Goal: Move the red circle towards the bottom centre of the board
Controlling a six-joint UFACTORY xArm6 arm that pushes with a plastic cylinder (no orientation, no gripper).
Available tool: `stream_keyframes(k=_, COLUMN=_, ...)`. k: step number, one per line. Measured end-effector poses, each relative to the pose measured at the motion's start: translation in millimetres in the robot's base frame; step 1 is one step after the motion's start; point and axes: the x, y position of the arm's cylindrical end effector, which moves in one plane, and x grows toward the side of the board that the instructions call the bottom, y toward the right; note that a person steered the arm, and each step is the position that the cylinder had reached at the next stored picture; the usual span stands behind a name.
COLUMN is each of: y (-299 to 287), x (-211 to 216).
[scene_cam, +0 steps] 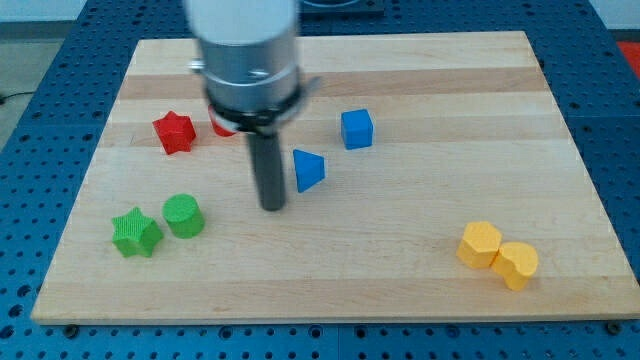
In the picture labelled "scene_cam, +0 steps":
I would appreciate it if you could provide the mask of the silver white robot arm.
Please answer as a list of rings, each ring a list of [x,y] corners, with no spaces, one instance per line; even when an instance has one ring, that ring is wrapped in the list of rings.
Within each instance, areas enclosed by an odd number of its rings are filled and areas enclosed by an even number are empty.
[[[278,211],[286,203],[279,132],[319,83],[302,80],[299,2],[185,0],[184,11],[211,113],[222,129],[247,135],[260,206]]]

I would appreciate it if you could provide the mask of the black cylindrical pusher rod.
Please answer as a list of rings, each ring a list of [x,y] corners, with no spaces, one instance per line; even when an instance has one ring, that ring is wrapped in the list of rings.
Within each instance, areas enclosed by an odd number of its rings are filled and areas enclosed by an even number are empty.
[[[259,204],[266,211],[278,211],[286,203],[279,135],[248,134],[247,140]]]

